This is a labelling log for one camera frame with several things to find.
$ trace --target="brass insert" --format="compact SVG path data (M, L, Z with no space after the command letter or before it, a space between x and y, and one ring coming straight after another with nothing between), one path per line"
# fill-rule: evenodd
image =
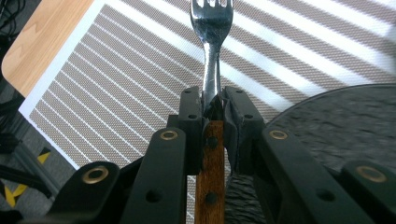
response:
M108 176L108 170L105 166L97 166L84 174L82 180L86 184L96 184L104 180Z
M161 133L161 139L169 141L169 140L174 140L177 138L177 132L175 131L165 131Z
M272 130L270 132L270 136L275 139L278 139L278 140L283 140L283 139L288 138L288 135L286 133L279 131L279 130Z
M356 168L356 171L358 172L359 175L375 183L383 183L388 180L387 177L384 174L382 174L382 172L378 171L374 167L358 166Z

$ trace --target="screw hole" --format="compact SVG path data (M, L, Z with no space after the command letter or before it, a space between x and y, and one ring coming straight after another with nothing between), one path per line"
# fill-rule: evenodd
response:
M382 183L382 182L386 182L388 180L387 177L383 173L381 173L374 167L358 166L356 168L356 171L362 177L364 177L370 181L373 181L375 183Z
M218 146L218 138L215 136L210 136L206 139L206 143L210 148L216 148Z
M146 201L149 203L157 203L163 198L163 194L158 189L151 189L146 194Z
M218 200L218 195L214 192L208 192L205 196L205 202L208 204L215 204Z
M161 139L163 140L168 141L168 140L173 140L175 138L177 138L177 132L175 131L169 130L161 133Z
M325 202L332 202L335 200L335 196L327 189L317 189L317 196L325 201Z
M275 138L275 139L278 139L278 140L283 140L283 139L286 139L288 137L288 135L286 133L284 133L282 131L278 131L278 130L272 130L270 132L270 136Z
M101 170L95 170L95 171L90 172L90 173L88 174L88 177L89 177L90 179L95 179L95 178L99 178L102 174L103 174L103 171L101 171Z

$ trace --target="black plastic bracket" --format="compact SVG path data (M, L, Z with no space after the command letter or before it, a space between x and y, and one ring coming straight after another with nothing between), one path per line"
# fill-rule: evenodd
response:
M19 223L117 223L120 214L112 204L120 203L119 175L114 163L89 163L66 182L45 217Z
M237 88L225 87L224 146L233 171L253 175L252 141L258 139L264 120L248 95Z
M203 117L201 99L197 86L187 88L180 94L178 128L186 134L187 175L198 175L203 159Z
M374 223L332 176L306 151L297 137L285 130L262 131L256 164L259 182L268 170L281 193L281 203L269 223ZM258 196L264 190L255 186ZM260 198L265 210L266 199Z
M395 223L396 174L369 161L350 161L336 179L376 223Z
M186 134L178 128L152 135L120 223L181 223L186 216Z

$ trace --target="fork handle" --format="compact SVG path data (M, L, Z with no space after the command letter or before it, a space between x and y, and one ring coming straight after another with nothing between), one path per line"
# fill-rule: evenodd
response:
M219 49L211 44L204 44L205 50L205 72L202 92L204 116L211 109L210 103L218 95L220 97L220 70Z
M204 147L203 169L196 178L195 224L224 223L224 145L223 121L211 120L205 138L217 143Z

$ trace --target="perforated surface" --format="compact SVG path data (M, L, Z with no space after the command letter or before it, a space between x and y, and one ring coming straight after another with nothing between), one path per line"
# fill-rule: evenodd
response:
M24 116L77 166L124 166L144 155L151 134L177 113L181 91L202 85L204 54L189 6L108 1ZM391 1L234 1L234 8L221 84L248 92L267 120L325 91L396 81Z

